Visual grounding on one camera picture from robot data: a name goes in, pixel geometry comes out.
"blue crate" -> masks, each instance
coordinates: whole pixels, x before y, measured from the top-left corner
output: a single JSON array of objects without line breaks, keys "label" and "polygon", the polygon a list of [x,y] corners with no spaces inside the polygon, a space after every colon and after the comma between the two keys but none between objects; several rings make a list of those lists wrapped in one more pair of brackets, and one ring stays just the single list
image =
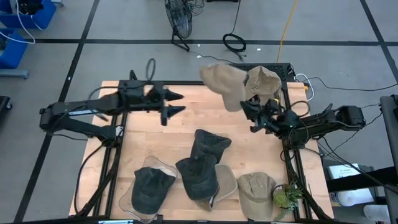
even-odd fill
[{"label": "blue crate", "polygon": [[[41,28],[45,29],[49,26],[52,16],[55,13],[55,5],[51,0],[36,0],[41,1],[43,4],[43,9],[39,10],[31,15],[19,15],[21,17],[21,21],[24,24],[26,29],[38,29],[36,24]],[[8,28],[22,28],[21,23],[19,22],[18,16],[16,14],[3,14],[0,15],[0,22],[2,22]]]},{"label": "blue crate", "polygon": [[[2,32],[4,35],[8,35],[13,39],[26,41],[23,37],[21,37],[18,34],[18,32],[15,29],[5,28],[5,29],[0,29],[0,32]],[[27,43],[16,42],[3,37],[2,35],[0,35],[0,38],[2,38],[3,40],[7,40],[6,48],[0,55],[0,68],[17,68],[19,62],[22,59],[22,56],[25,53]]]}]

